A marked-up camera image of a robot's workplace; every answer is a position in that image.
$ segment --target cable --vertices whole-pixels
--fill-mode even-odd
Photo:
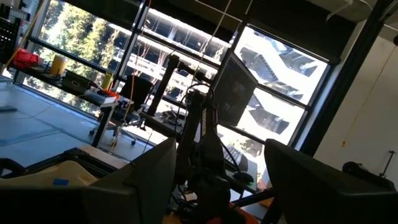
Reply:
[[[11,58],[7,61],[6,66],[4,66],[3,68],[6,69],[10,63],[12,62],[12,60],[14,59],[15,55],[17,54],[18,50],[22,47],[22,45],[24,44],[27,36],[29,35],[30,30],[32,29],[33,25],[35,24],[37,17],[39,16],[39,12],[42,10],[44,3],[42,2],[42,4],[39,7],[39,10],[36,11],[36,14],[32,20],[32,22],[30,23],[29,28],[26,30],[25,35],[23,36],[19,46],[16,48],[16,51],[12,54]]]
[[[180,106],[178,107],[178,113],[177,113],[177,114],[179,114],[179,112],[180,112],[180,108],[181,108],[181,106],[182,106],[182,101],[183,101],[183,99],[187,96],[188,90],[191,89],[191,88],[193,88],[193,87],[195,87],[195,86],[200,86],[200,85],[202,85],[202,86],[207,86],[207,87],[210,89],[210,91],[211,91],[211,97],[213,98],[213,105],[215,105],[215,94],[214,94],[214,89],[213,89],[213,87],[211,87],[211,86],[210,86],[209,84],[207,84],[207,83],[196,83],[196,84],[193,84],[193,85],[191,85],[191,86],[189,86],[189,87],[187,88],[186,94],[184,95],[184,97],[183,97],[182,100],[180,101]],[[187,122],[187,117],[188,117],[188,115],[186,114],[185,117],[184,117],[184,123],[183,123],[183,126],[182,126],[181,131],[182,131],[182,130],[184,129],[184,127],[185,127],[185,123]],[[175,136],[177,137],[177,126],[174,128],[174,131],[175,131]]]
[[[79,98],[79,97],[83,97],[85,95],[80,95],[80,96],[74,96],[72,99],[70,99],[69,101],[65,102],[65,103],[70,103],[72,100],[74,100],[75,98]],[[17,120],[17,119],[31,119],[31,118],[35,118],[36,116],[46,112],[47,110],[49,110],[52,106],[57,105],[58,103],[53,103],[50,106],[48,106],[46,109],[44,109],[41,112],[38,112],[37,114],[35,114],[34,116],[28,117],[28,118],[15,118],[15,119],[11,119],[11,120]]]
[[[185,196],[184,191],[180,188],[180,186],[177,186],[178,191],[180,192],[180,194],[182,195],[182,197],[184,198],[185,202],[188,202],[187,200],[187,196]]]
[[[182,99],[181,99],[181,101],[180,101],[180,105],[178,106],[178,110],[177,110],[177,118],[175,119],[175,126],[174,126],[175,138],[177,138],[177,125],[178,125],[178,121],[179,121],[178,116],[180,115],[180,109],[181,109],[182,102],[184,101],[185,97],[187,97],[187,95],[184,95],[184,96],[182,97]]]
[[[213,35],[210,37],[210,40],[207,42],[207,44],[206,44],[206,45],[204,46],[204,48],[203,48],[203,53],[202,53],[202,55],[201,55],[201,57],[200,57],[200,61],[199,61],[198,67],[197,67],[197,69],[195,70],[195,73],[193,74],[193,78],[192,78],[191,85],[193,84],[193,81],[194,81],[194,79],[195,79],[196,76],[197,76],[197,73],[198,73],[198,71],[199,71],[199,66],[200,66],[200,64],[202,63],[203,58],[205,57],[207,47],[208,47],[208,45],[211,43],[211,41],[213,40],[213,38],[214,38],[214,36],[216,35],[218,29],[220,28],[220,25],[221,25],[221,23],[222,23],[223,20],[224,20],[224,16],[226,15],[226,11],[228,10],[229,5],[231,4],[231,1],[232,1],[232,0],[229,0],[229,1],[228,1],[227,5],[226,5],[226,7],[225,7],[225,10],[224,10],[224,12],[223,12],[223,15],[221,16],[221,19],[220,19],[220,21],[218,22],[216,29],[214,30]]]
[[[370,98],[370,96],[371,96],[371,94],[372,94],[372,92],[373,92],[373,90],[374,90],[374,87],[376,86],[376,83],[379,81],[379,78],[380,78],[381,74],[384,72],[384,69],[386,68],[387,63],[388,63],[388,61],[390,61],[390,58],[392,57],[392,54],[394,53],[394,51],[395,51],[396,48],[397,48],[397,46],[394,46],[394,48],[392,49],[390,55],[388,56],[386,62],[384,63],[384,65],[383,65],[383,67],[382,67],[382,69],[381,69],[381,72],[379,73],[379,75],[377,76],[376,80],[374,81],[374,83],[373,83],[371,89],[369,90],[369,93],[368,93],[368,95],[367,95],[366,98],[365,98],[365,102],[363,102],[361,108],[360,108],[360,109],[358,110],[358,112],[356,113],[356,116],[355,116],[355,118],[354,118],[354,121],[353,121],[351,127],[349,127],[348,133],[347,133],[347,135],[345,136],[343,142],[341,143],[341,146],[342,146],[342,147],[345,147],[345,146],[346,146],[346,142],[347,142],[347,140],[348,140],[348,137],[349,137],[349,135],[351,134],[351,131],[352,131],[352,129],[354,128],[354,126],[355,126],[355,124],[356,124],[356,122],[357,122],[357,120],[358,120],[359,115],[361,114],[361,112],[362,112],[362,110],[364,109],[366,103],[368,102],[368,100],[369,100],[369,98]]]
[[[148,146],[150,137],[152,137],[152,134],[153,134],[153,133],[154,133],[154,130],[152,130],[152,131],[150,132],[149,138],[148,138],[148,140],[147,140],[147,143],[145,144],[145,148],[144,148],[144,150],[142,151],[141,155],[142,155],[143,153],[145,153],[145,150],[147,149],[147,146]]]
[[[149,0],[149,2],[148,2],[148,10],[150,9],[150,5],[151,5],[151,4],[152,4],[152,0]],[[145,14],[144,22],[147,20],[147,16],[148,16],[148,13]],[[143,34],[144,34],[144,26],[141,27],[141,36],[143,36]],[[139,57],[138,55],[139,55],[140,49],[141,49],[141,44],[138,45],[138,51],[137,51],[137,57],[136,57],[136,64],[135,64],[134,70],[132,71],[132,74],[131,74],[131,75],[132,75],[132,78],[131,78],[130,103],[128,104],[128,106],[127,106],[127,108],[126,108],[126,113],[124,114],[123,121],[126,120],[127,115],[129,114],[130,106],[131,106],[132,93],[133,93],[133,90],[134,90],[134,79],[135,79],[134,72],[137,70],[138,57]],[[118,139],[119,139],[119,135],[117,135],[117,136],[115,137],[115,140],[114,140],[114,142],[112,143],[112,147],[111,147],[111,150],[109,150],[109,153],[112,153],[112,152],[113,152],[113,149],[114,149],[114,147],[116,146],[116,143],[118,142]]]

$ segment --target red object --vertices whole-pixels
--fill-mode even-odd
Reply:
[[[232,203],[229,203],[229,207],[232,208],[234,205]],[[256,218],[254,218],[252,215],[248,214],[244,210],[241,210],[240,208],[235,208],[238,210],[240,214],[242,214],[245,219],[246,219],[246,224],[258,224],[258,221]],[[221,224],[221,219],[220,218],[214,218],[210,221],[208,221],[206,224]]]
[[[117,93],[115,93],[115,92],[113,92],[113,91],[111,91],[111,90],[103,90],[104,92],[107,92],[110,96],[115,96],[116,97],[116,100],[118,100],[119,99],[119,94],[117,94]]]
[[[14,57],[14,66],[17,68],[31,67],[39,62],[39,56],[29,53],[26,49],[19,49]]]

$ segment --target orange object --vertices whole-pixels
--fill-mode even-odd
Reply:
[[[103,91],[106,92],[107,94],[109,94],[110,96],[115,96],[116,100],[119,99],[119,94],[117,94],[117,93],[115,93],[115,92],[113,92],[111,90],[103,90]]]
[[[238,210],[238,212],[244,216],[246,219],[246,224],[258,224],[259,222],[254,218],[252,215],[248,214],[244,210],[241,210],[240,208],[235,208]],[[214,218],[210,221],[208,221],[206,224],[221,224],[221,219],[220,218]]]

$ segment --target yellow bottle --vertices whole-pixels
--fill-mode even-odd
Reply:
[[[104,82],[102,83],[101,87],[103,90],[108,90],[112,84],[113,73],[106,72]]]

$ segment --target chair base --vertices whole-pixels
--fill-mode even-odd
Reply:
[[[95,134],[95,132],[97,131],[97,129],[98,129],[98,128],[92,129],[92,130],[89,132],[89,135],[90,135],[90,136],[93,136],[93,135]],[[123,128],[121,128],[121,127],[119,127],[119,126],[108,127],[108,128],[106,128],[106,130],[113,130],[113,137],[118,136],[120,133],[121,133],[121,134],[124,134],[125,136],[129,136],[130,138],[132,138],[131,145],[135,145],[135,144],[136,144],[137,138],[136,138],[133,134],[131,134],[131,133],[129,133],[129,132],[123,130]]]

